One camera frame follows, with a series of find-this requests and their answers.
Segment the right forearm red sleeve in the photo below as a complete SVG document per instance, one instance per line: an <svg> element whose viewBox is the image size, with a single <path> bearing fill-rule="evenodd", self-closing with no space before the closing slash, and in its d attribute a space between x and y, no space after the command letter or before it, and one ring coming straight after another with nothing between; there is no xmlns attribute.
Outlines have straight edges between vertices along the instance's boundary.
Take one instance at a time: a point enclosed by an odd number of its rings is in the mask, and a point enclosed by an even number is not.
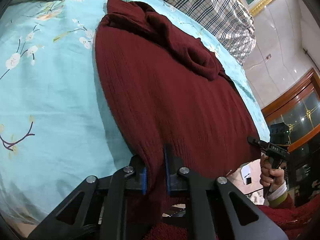
<svg viewBox="0 0 320 240"><path fill-rule="evenodd" d="M269 219L279 226L288 239L319 239L319 195L295 207L286 183L267 196L269 205L259 205Z"/></svg>

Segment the person's right hand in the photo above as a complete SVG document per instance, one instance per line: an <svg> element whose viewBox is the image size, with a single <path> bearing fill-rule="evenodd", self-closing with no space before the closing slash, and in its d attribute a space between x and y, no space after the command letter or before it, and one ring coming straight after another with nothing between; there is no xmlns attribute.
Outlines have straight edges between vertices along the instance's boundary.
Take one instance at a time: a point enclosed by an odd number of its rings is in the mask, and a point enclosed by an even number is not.
<svg viewBox="0 0 320 240"><path fill-rule="evenodd" d="M276 190L284 183L284 171L281 168L273 169L266 155L260 159L260 184L263 187L271 187Z"/></svg>

